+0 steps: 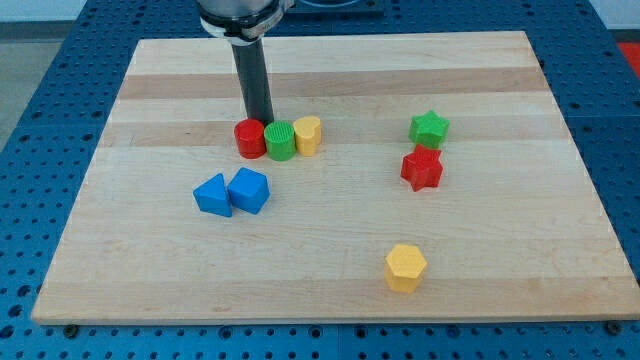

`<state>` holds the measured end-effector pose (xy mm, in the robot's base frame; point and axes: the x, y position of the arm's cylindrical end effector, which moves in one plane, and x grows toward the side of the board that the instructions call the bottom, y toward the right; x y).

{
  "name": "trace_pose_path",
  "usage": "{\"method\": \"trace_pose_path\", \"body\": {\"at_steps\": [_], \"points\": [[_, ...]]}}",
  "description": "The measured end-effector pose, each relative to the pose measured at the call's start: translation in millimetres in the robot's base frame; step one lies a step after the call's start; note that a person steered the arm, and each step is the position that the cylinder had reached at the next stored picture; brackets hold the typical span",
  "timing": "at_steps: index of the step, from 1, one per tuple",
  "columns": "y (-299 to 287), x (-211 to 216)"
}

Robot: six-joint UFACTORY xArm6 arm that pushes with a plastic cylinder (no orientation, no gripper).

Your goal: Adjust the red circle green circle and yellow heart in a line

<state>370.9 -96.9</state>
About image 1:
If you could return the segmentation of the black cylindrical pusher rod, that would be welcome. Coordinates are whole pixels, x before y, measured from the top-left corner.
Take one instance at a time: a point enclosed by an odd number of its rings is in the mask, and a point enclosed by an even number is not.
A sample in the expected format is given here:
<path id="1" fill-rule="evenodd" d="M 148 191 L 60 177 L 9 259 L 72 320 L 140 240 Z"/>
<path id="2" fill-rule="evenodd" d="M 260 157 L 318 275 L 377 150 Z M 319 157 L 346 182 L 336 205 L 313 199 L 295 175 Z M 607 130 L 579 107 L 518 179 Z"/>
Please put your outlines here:
<path id="1" fill-rule="evenodd" d="M 233 45 L 232 51 L 247 117 L 268 126 L 274 113 L 262 40 Z"/>

